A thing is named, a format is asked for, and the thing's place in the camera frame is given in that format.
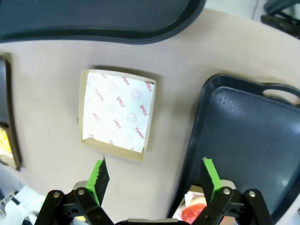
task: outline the tray handle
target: tray handle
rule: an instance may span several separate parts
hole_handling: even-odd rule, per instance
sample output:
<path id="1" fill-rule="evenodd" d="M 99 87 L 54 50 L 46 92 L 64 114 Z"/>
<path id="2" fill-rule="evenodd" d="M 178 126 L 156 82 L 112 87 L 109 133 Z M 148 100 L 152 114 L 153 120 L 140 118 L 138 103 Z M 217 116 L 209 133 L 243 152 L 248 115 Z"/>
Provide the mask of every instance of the tray handle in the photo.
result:
<path id="1" fill-rule="evenodd" d="M 296 96 L 298 99 L 300 99 L 300 90 L 293 87 L 293 86 L 290 86 L 290 85 L 287 85 L 287 84 L 280 84 L 280 83 L 263 83 L 262 84 L 262 94 L 264 95 L 264 91 L 265 90 L 280 90 L 280 91 L 284 91 L 284 92 L 287 92 L 287 93 L 290 93 L 294 96 Z M 290 101 L 286 100 L 285 98 L 280 98 L 281 100 L 284 100 L 285 102 L 288 102 L 289 104 L 291 105 L 295 105 L 295 106 L 300 106 L 300 104 L 293 104 L 291 103 Z"/>

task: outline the handle cutout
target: handle cutout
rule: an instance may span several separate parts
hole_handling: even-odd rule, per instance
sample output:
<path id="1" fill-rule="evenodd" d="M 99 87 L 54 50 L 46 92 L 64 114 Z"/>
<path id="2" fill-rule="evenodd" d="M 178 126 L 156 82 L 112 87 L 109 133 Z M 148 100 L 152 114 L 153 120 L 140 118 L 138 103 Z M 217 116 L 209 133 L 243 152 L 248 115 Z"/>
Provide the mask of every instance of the handle cutout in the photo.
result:
<path id="1" fill-rule="evenodd" d="M 292 105 L 299 105 L 300 104 L 300 98 L 295 96 L 294 94 L 291 94 L 286 91 L 282 90 L 274 90 L 274 89 L 267 89 L 264 90 L 263 95 L 270 98 L 279 98 L 281 100 L 287 101 Z"/>

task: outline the white printed paper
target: white printed paper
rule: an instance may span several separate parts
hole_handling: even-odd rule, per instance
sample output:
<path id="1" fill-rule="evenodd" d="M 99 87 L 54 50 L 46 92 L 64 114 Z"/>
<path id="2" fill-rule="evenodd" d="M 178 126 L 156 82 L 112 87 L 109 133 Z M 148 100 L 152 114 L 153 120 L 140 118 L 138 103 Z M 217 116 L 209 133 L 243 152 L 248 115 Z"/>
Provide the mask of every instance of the white printed paper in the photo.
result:
<path id="1" fill-rule="evenodd" d="M 105 74 L 90 72 L 84 98 L 82 138 L 90 137 L 142 152 L 153 92 L 152 83 L 109 75 L 109 71 Z"/>

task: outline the green tape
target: green tape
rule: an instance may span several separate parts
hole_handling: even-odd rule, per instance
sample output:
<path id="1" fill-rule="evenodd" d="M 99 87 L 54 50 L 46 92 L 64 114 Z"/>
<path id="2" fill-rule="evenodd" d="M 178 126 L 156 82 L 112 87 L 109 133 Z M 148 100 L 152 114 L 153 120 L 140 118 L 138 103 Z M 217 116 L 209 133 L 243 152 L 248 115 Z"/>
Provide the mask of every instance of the green tape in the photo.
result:
<path id="1" fill-rule="evenodd" d="M 99 174 L 99 167 L 102 164 L 103 160 L 98 160 L 94 166 L 94 169 L 90 175 L 88 182 L 85 185 L 85 188 L 88 189 L 94 196 L 96 202 L 99 204 L 99 200 L 96 195 L 95 184 Z"/>
<path id="2" fill-rule="evenodd" d="M 215 193 L 222 187 L 221 180 L 219 178 L 219 175 L 215 169 L 215 166 L 212 162 L 211 158 L 203 158 L 205 167 L 210 175 L 211 181 L 213 183 L 213 191 L 210 200 L 213 199 Z"/>

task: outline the cardboard box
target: cardboard box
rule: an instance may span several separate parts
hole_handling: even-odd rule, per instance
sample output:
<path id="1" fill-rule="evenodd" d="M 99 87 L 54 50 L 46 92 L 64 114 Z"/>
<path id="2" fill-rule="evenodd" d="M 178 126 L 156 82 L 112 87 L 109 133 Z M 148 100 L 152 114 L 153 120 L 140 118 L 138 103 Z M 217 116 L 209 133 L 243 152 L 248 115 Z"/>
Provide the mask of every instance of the cardboard box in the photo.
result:
<path id="1" fill-rule="evenodd" d="M 155 87 L 154 80 L 133 74 L 82 71 L 81 142 L 103 153 L 142 161 L 149 139 Z"/>

